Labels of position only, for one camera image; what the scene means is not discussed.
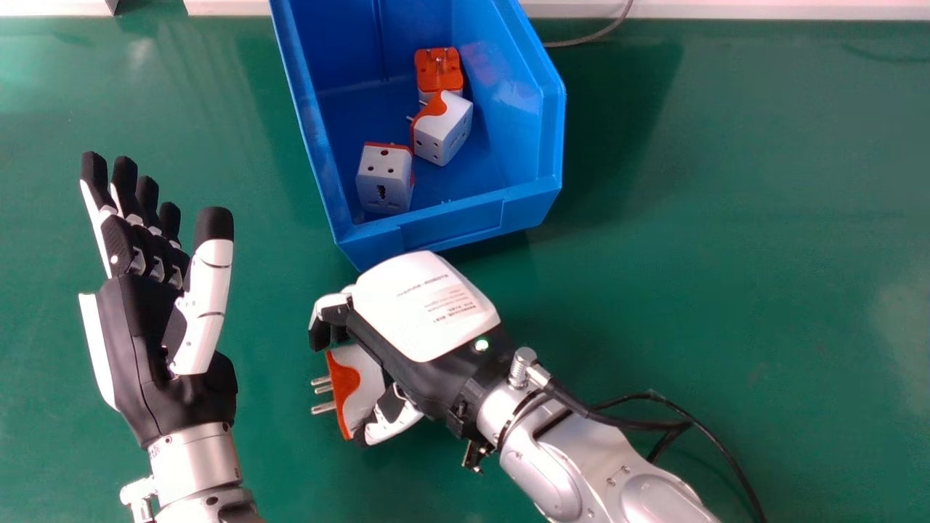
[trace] gray cable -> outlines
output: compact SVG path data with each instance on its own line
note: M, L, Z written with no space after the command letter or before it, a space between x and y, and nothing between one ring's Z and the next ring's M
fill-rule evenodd
M607 27L604 27L601 31L598 31L597 33L592 33L587 36L581 36L580 38L572 38L571 40L562 40L559 42L544 42L542 46L545 48L552 49L556 47L580 46L581 44L587 44L589 42L593 42L594 40L597 40L601 36L610 34L615 29L617 29L617 27L619 27L620 24L623 23L623 21L627 19L627 15L630 14L631 7L633 7L633 0L626 0L623 3L623 7L618 7L619 16L617 16L617 19L610 22L610 25L608 25Z

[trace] black cable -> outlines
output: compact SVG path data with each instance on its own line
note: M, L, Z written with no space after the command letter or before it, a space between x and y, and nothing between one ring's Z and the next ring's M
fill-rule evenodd
M631 394L631 395L626 395L626 396L623 396L617 399L611 399L611 400L605 401L604 403L597 405L596 407L594 407L594 409L595 410L607 409L609 407L613 407L615 405L619 405L621 403L625 403L633 399L645 399L648 401L654 401L656 403L659 403L661 405L668 407L669 409L674 411L676 414L678 414L679 416L687 420L687 426L685 428L679 429L677 431L670 430L668 433L665 434L665 436L662 437L662 439L658 441L658 443L653 447L652 451L649 453L649 458L647 458L648 461L652 463L654 460L658 459L658 456L660 456L662 452L664 452L669 447L669 445L671 445L671 443L675 441L675 439L678 438L678 436L683 434L684 431L687 430L687 427L690 427L693 424L694 426L697 427L697 429L701 432L701 434L703 434L706 438L708 438L708 440L711 441L713 446L716 447L717 450L719 450L720 453L724 455L724 459L726 460L727 464L730 465L730 468L733 469L733 473L736 475L737 479L739 480L740 486L742 486L743 490L746 491L746 496L749 498L750 505L752 507L752 512L755 514L759 522L765 523L767 521L765 517L765 512L762 508L762 503L759 502L759 496L756 495L755 489L752 488L752 485L750 484L749 479L746 477L746 474L743 473L743 469L739 466L739 463L737 463L736 458L733 457L733 454L730 453L730 451L726 448L726 446L724 446L723 442L721 442L720 439L718 439L717 436L715 436L711 432L711 430L708 429L704 425L704 423L699 422L698 419L692 416L691 414L689 414L687 410L682 409L675 403L672 403L665 396L655 391Z
M597 412L597 409L589 409L584 403L576 398L572 393L568 392L561 383L559 383L555 378L549 380L546 383L546 386L543 387L543 392L546 394L558 399L562 403L565 403L565 406L575 412L578 416L592 420L594 422L603 423L605 425L610 425L612 427L617 427L621 430L639 430L639 431L649 431L649 432L668 432L672 430L680 430L683 427L690 426L690 422L643 422L639 420L626 420L623 418L618 418L616 416L607 416Z

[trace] robotic arm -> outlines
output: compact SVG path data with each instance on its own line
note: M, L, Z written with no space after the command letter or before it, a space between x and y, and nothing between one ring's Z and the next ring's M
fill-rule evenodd
M152 474L123 487L135 523L261 523L233 444L233 363L215 352L233 263L233 215L205 208L193 256L180 210L121 156L109 179L81 158L81 194L107 281L78 301L100 394L148 451ZM152 497L160 512L153 516Z
M516 348L490 300L431 252L372 268L314 306L314 352L346 439L374 445L421 417L468 441L462 465L493 452L549 521L716 522L681 478L644 459L618 428L668 431L689 422L634 422L585 408Z

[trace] green table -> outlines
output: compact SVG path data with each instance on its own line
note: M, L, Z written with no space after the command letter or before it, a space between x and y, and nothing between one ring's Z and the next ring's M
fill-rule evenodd
M236 217L220 348L269 521L539 521L495 464L460 469L439 425L360 451L311 418L325 364L304 329L354 272L271 22L142 7L0 20L0 521L128 521L118 490L148 473L77 307L103 277L88 149L134 157L188 218ZM930 520L930 27L635 20L552 56L562 195L538 229L447 253L512 337L590 401L651 387L691 409L773 521ZM749 520L698 435L663 464Z

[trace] blue plastic bin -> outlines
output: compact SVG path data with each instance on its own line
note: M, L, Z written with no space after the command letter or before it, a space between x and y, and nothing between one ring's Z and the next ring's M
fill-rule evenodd
M562 188L565 86L517 0L271 0L307 153L337 245L360 271L539 225ZM366 141L409 145L413 56L457 47L472 134L439 168L417 158L409 212L365 213Z

